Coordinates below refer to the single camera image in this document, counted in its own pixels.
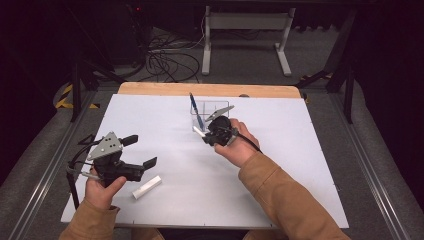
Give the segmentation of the metal floor rail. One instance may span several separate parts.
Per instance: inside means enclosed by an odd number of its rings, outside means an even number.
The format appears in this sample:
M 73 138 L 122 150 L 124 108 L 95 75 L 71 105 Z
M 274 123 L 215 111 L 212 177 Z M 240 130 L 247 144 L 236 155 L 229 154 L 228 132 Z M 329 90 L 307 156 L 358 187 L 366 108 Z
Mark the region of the metal floor rail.
M 353 144 L 354 152 L 358 160 L 361 171 L 367 181 L 370 191 L 376 201 L 376 204 L 382 214 L 383 219 L 390 231 L 393 240 L 411 240 L 411 237 L 404 225 L 401 223 L 388 192 L 370 161 L 357 132 L 355 126 L 347 121 L 344 115 L 343 103 L 336 94 L 329 95 L 330 101 L 340 117 L 343 127 L 347 132 L 349 141 Z
M 31 197 L 26 204 L 19 220 L 8 237 L 8 240 L 23 240 L 26 236 L 34 218 L 39 211 L 53 181 L 61 165 L 63 164 L 63 156 L 67 152 L 70 142 L 79 127 L 89 105 L 93 101 L 96 93 L 89 91 L 82 100 L 82 109 L 74 122 L 69 122 L 64 136 L 61 138 L 58 147 L 55 150 L 52 158 L 49 161 L 41 179 L 37 182 Z

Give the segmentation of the clear acrylic pen holder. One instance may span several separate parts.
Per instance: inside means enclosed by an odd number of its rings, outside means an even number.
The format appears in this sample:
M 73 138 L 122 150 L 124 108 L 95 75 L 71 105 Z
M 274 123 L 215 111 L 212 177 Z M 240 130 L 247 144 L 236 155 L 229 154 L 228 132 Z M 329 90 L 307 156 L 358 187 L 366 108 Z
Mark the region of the clear acrylic pen holder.
M 196 100 L 197 108 L 200 117 L 204 123 L 204 130 L 207 131 L 208 125 L 211 123 L 209 117 L 215 113 L 217 110 L 229 107 L 230 104 L 228 101 L 213 101 L 213 100 Z M 192 107 L 190 107 L 190 115 L 192 118 L 192 125 L 199 127 L 196 115 Z

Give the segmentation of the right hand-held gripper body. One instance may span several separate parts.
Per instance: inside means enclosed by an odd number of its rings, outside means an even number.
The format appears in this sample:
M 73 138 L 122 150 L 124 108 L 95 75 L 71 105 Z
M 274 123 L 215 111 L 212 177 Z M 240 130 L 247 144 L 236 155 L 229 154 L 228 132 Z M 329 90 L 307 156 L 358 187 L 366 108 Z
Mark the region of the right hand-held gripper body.
M 225 116 L 225 113 L 233 108 L 234 106 L 231 105 L 229 107 L 217 110 L 209 117 L 211 123 L 208 125 L 207 129 L 209 130 L 208 133 L 212 135 L 214 145 L 230 145 L 237 137 L 238 130 L 232 127 L 230 119 Z

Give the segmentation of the wooden table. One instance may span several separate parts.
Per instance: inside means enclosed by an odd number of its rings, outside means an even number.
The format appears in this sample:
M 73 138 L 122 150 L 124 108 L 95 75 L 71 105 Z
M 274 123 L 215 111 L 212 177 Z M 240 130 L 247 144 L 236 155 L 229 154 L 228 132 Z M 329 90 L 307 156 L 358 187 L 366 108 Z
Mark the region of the wooden table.
M 160 95 L 160 96 L 219 96 L 256 98 L 300 98 L 301 94 L 293 86 L 273 85 L 237 85 L 237 84 L 199 84 L 199 83 L 154 83 L 126 82 L 118 90 L 125 95 Z

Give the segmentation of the black metal stand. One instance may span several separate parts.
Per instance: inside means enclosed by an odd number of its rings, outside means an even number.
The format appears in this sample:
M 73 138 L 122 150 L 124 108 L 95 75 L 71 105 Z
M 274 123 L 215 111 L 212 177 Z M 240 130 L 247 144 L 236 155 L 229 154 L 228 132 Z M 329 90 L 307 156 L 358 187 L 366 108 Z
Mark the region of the black metal stand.
M 316 74 L 306 77 L 296 84 L 298 89 L 305 88 L 313 82 L 332 74 L 326 85 L 328 93 L 337 93 L 342 85 L 345 85 L 343 114 L 349 124 L 352 124 L 351 110 L 354 88 L 354 77 L 352 71 L 352 55 L 347 47 L 350 39 L 350 33 L 354 25 L 357 10 L 352 9 L 348 12 L 347 18 L 343 23 L 335 44 L 330 52 L 324 68 Z
M 75 122 L 83 110 L 81 85 L 88 91 L 95 91 L 99 87 L 95 71 L 117 83 L 123 83 L 124 79 L 113 72 L 112 62 L 90 8 L 72 8 L 67 3 L 63 7 L 63 44 L 71 63 L 70 83 L 73 87 L 71 121 Z

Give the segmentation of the black equipment box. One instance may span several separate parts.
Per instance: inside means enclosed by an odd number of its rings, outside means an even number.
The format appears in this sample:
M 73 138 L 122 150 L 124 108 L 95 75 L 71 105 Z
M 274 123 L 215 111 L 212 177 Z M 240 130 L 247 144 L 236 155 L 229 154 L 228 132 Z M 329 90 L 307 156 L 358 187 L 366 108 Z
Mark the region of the black equipment box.
M 143 66 L 148 33 L 139 6 L 116 3 L 110 6 L 110 56 L 116 65 Z

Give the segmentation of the white table cover sheet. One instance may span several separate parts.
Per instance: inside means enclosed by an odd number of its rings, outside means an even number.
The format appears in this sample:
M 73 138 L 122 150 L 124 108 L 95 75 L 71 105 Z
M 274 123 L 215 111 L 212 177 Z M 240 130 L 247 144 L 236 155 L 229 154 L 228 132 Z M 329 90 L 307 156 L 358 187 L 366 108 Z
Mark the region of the white table cover sheet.
M 260 141 L 260 149 L 306 187 L 339 227 L 347 221 L 337 186 L 301 98 L 204 97 L 228 101 L 229 114 L 244 122 Z M 125 162 L 141 164 L 157 158 L 144 181 L 162 183 L 139 199 L 128 182 L 114 197 L 119 226 L 189 228 L 270 228 L 256 200 L 237 177 L 238 170 L 216 154 L 192 129 L 188 96 L 112 96 L 98 134 L 136 134 L 137 143 L 123 150 Z

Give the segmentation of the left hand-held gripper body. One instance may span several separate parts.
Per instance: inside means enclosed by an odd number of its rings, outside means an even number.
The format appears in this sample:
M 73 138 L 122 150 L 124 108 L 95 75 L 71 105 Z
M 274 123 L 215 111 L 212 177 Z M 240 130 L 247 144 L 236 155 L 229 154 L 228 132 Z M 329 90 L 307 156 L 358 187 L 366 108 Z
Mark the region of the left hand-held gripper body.
M 121 159 L 125 146 L 119 139 L 114 132 L 109 132 L 87 156 L 87 160 L 93 162 L 99 178 L 106 186 L 121 176 L 128 181 L 140 182 L 144 174 L 142 165 L 128 164 Z

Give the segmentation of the person's left hand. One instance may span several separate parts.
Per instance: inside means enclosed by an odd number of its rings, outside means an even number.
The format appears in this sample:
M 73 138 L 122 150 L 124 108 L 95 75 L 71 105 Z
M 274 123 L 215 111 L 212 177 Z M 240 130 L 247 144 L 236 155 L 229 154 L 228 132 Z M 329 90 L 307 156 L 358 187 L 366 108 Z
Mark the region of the person's left hand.
M 85 200 L 99 209 L 108 210 L 112 206 L 113 197 L 126 182 L 127 179 L 121 176 L 107 187 L 104 187 L 100 180 L 88 178 L 85 188 Z

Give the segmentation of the white metal stand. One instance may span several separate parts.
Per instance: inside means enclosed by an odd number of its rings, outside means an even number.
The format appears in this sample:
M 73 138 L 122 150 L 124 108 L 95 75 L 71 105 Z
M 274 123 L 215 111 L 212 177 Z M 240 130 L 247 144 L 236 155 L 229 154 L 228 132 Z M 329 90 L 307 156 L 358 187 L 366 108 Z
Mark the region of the white metal stand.
M 205 7 L 203 22 L 203 61 L 202 74 L 210 73 L 211 64 L 211 31 L 212 30 L 281 30 L 281 41 L 274 44 L 281 69 L 285 76 L 291 76 L 285 46 L 294 20 L 296 9 L 290 8 L 283 13 L 219 13 L 212 12 L 210 6 Z

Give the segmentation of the white square bar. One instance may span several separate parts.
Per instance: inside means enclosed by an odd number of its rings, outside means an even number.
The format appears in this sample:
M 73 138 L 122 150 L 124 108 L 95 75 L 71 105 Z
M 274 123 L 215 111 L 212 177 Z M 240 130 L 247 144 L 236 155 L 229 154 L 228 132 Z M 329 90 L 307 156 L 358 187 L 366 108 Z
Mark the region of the white square bar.
M 148 182 L 143 184 L 141 187 L 137 188 L 132 192 L 132 195 L 135 199 L 139 199 L 146 193 L 148 193 L 150 190 L 154 189 L 156 186 L 162 183 L 162 178 L 160 176 L 155 176 L 154 178 L 150 179 Z

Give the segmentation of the person's right hand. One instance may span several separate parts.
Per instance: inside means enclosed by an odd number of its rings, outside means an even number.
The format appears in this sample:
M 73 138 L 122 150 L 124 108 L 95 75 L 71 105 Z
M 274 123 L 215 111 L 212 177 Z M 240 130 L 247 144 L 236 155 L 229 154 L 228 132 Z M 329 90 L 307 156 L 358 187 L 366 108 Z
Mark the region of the person's right hand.
M 243 122 L 234 118 L 230 121 L 232 126 L 241 134 L 241 137 L 237 137 L 228 146 L 215 144 L 214 150 L 233 165 L 241 168 L 242 165 L 257 152 L 260 144 L 258 139 L 249 132 L 247 126 Z

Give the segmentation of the blue pen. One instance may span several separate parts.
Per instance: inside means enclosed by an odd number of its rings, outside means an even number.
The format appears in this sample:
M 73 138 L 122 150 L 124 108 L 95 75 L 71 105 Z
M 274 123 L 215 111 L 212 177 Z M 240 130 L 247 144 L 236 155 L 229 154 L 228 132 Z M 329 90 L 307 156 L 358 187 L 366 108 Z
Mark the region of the blue pen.
M 192 108 L 193 108 L 194 113 L 195 113 L 195 115 L 196 115 L 196 118 L 197 118 L 197 121 L 198 121 L 199 127 L 200 127 L 200 129 L 203 131 L 203 130 L 204 130 L 204 123 L 203 123 L 203 121 L 202 121 L 202 118 L 201 118 L 201 117 L 200 117 L 200 115 L 199 115 L 199 112 L 198 112 L 198 108 L 197 108 L 196 101 L 195 101 L 194 96 L 193 96 L 193 94 L 192 94 L 191 92 L 189 93 L 189 97 L 190 97 L 191 105 L 192 105 Z

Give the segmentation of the yellow black hazard tape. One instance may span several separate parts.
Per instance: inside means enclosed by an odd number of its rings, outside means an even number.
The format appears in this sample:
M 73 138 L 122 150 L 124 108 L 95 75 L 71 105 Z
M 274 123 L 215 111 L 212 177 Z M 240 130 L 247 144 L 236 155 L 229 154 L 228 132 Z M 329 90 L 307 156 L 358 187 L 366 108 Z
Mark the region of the yellow black hazard tape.
M 67 98 L 70 96 L 70 93 L 72 91 L 73 88 L 73 84 L 69 83 L 63 90 L 61 96 L 59 97 L 59 100 L 57 101 L 57 103 L 55 104 L 55 107 L 57 109 L 59 108 L 65 108 L 65 109 L 72 109 L 73 108 L 73 104 L 69 103 L 67 101 Z

